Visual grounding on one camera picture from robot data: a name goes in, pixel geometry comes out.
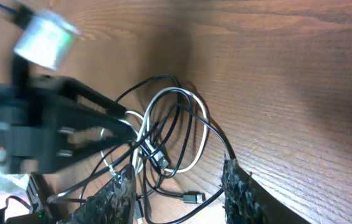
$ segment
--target wooden table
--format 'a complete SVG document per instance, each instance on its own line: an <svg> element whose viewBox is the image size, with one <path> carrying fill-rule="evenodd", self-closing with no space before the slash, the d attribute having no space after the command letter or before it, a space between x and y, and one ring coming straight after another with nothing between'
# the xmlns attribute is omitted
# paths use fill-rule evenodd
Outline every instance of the wooden table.
<svg viewBox="0 0 352 224"><path fill-rule="evenodd" d="M175 75L205 99L240 165L271 194L312 223L352 223L352 0L33 4L59 12L83 32L58 74L112 99L147 77ZM6 56L19 34L0 12L0 82L7 80ZM143 111L166 84L153 83L121 103ZM198 125L183 163L193 159L201 133ZM180 141L169 144L169 154L180 148ZM198 165L166 181L166 188L210 196L220 184L223 157L211 134ZM86 178L98 158L48 179L63 190ZM87 194L109 178L90 184ZM222 200L188 222L224 223ZM150 202L155 222L195 207L158 195Z"/></svg>

